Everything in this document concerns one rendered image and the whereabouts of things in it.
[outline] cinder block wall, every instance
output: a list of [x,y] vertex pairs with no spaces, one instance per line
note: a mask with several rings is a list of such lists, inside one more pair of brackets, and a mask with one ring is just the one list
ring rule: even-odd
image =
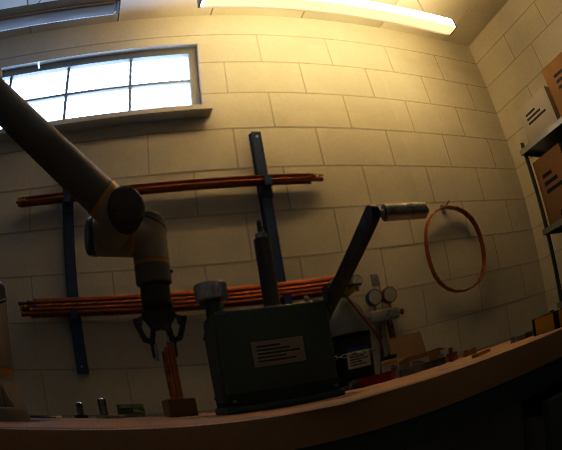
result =
[[[528,140],[519,114],[531,96],[546,86],[541,70],[562,51],[561,13],[559,0],[509,0],[470,45],[517,169],[537,247],[548,310],[555,309],[559,300],[537,198],[525,159],[520,155],[521,143],[527,144]],[[562,262],[562,240],[559,235],[553,235],[552,240],[557,258]]]
[[[428,349],[460,352],[523,333],[546,312],[523,192],[468,46],[324,20],[153,12],[156,18],[124,11],[118,23],[5,39],[0,65],[197,44],[203,102],[213,107],[207,121],[180,134],[78,144],[120,184],[252,173],[247,136],[258,130],[271,173],[325,176],[275,188],[288,279],[334,274],[367,204],[421,201],[433,211],[450,201],[469,210],[485,235],[488,271],[480,286],[461,295],[438,287],[425,260],[424,221],[382,223],[358,269],[361,296],[369,275],[378,274],[383,287],[398,289],[396,305],[406,311],[396,321],[400,334],[421,331]],[[15,145],[2,144],[0,152],[0,279],[16,377],[31,412],[70,415],[80,400],[96,414],[100,396],[113,413],[116,403],[129,402],[161,412],[164,369],[141,343],[132,316],[84,319],[88,376],[76,374],[67,320],[20,317],[18,301],[65,296],[65,288],[60,205],[18,209],[15,200],[59,188]],[[255,189],[145,199],[167,219],[173,290],[206,279],[258,282]],[[86,214],[77,207],[75,215],[80,294],[137,291],[131,261],[86,256]],[[480,250],[462,216],[439,213],[431,241],[443,280],[454,287],[476,280]],[[189,315],[179,365],[185,395],[211,410],[203,321]]]

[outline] machine base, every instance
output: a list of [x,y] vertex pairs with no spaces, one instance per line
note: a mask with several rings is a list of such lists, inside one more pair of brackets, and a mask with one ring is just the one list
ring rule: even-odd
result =
[[342,390],[335,390],[330,392],[323,392],[321,394],[307,395],[305,397],[290,398],[287,400],[279,400],[277,402],[269,403],[256,403],[255,405],[245,405],[245,406],[232,406],[229,408],[217,408],[215,412],[218,416],[227,414],[242,414],[246,412],[253,411],[263,411],[264,409],[276,409],[284,408],[285,406],[301,405],[303,403],[317,402],[320,400],[326,400],[328,398],[339,397],[344,395],[345,392]]

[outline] pressure gauge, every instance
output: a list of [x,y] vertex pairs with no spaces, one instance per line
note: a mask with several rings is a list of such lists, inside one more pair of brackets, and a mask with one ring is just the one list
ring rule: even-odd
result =
[[379,289],[371,289],[365,296],[365,302],[369,306],[377,306],[382,302],[382,292]]
[[396,292],[396,289],[393,288],[392,286],[388,286],[382,291],[382,300],[383,302],[388,303],[389,305],[394,300],[396,300],[397,297],[398,297],[398,292]]

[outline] shelf post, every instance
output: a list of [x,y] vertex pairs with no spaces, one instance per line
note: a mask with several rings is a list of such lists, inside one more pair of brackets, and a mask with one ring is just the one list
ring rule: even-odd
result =
[[[539,204],[539,210],[541,212],[542,222],[545,228],[548,227],[548,221],[546,220],[546,213],[544,211],[544,206],[542,204],[542,199],[539,194],[539,187],[537,186],[537,181],[535,180],[535,174],[533,168],[531,167],[531,161],[529,157],[525,155],[525,163],[527,164],[527,169],[529,169],[529,175],[531,176],[531,182],[533,183],[533,189],[535,190],[535,195],[537,196],[537,202]],[[556,254],[554,253],[554,246],[552,245],[552,238],[550,234],[546,235],[546,240],[548,242],[548,250],[550,252],[550,259],[552,260],[552,268],[554,269],[554,279],[556,280],[556,289],[558,291],[558,302],[562,302],[562,287],[560,286],[560,274],[558,273],[558,264],[556,263]]]
[[[76,253],[74,248],[74,205],[70,194],[63,191],[62,200],[62,232],[64,243],[64,273],[66,277],[66,295],[78,297],[78,277],[76,274]],[[70,310],[70,332],[74,346],[74,359],[76,371],[79,374],[89,374],[86,345],[84,344],[84,331],[82,319],[75,309]]]
[[[267,173],[267,163],[265,162],[261,133],[259,131],[252,131],[248,137],[250,138],[250,148],[252,149],[254,173],[256,175],[263,175],[264,178],[264,183],[258,186],[258,197],[263,227],[271,241],[273,261],[275,263],[275,275],[277,276],[277,282],[286,281],[283,257],[281,255],[281,244],[279,242],[279,234],[277,233],[277,221],[275,220],[275,209],[273,208],[273,182],[271,175]],[[291,294],[283,295],[283,303],[292,303]]]

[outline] blue metal bracket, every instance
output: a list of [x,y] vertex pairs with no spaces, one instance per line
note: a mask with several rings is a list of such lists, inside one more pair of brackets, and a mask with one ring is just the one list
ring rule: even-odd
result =
[[[74,249],[74,205],[70,194],[63,191],[62,200],[62,231],[64,244],[64,272],[66,275],[66,295],[78,297],[78,278],[76,275],[76,254]],[[75,309],[70,310],[70,332],[74,346],[74,359],[76,371],[80,374],[90,373],[84,344],[84,331],[82,319]]]
[[[254,173],[256,175],[263,175],[264,177],[264,184],[258,186],[258,197],[263,227],[271,241],[273,261],[275,263],[275,275],[277,276],[277,282],[286,281],[279,234],[277,233],[277,221],[275,220],[275,209],[273,208],[273,190],[271,189],[273,180],[271,175],[267,173],[267,163],[265,162],[261,133],[259,131],[252,131],[248,137],[250,138],[250,148],[252,149]],[[290,294],[285,294],[283,296],[283,303],[292,302],[293,300]]]

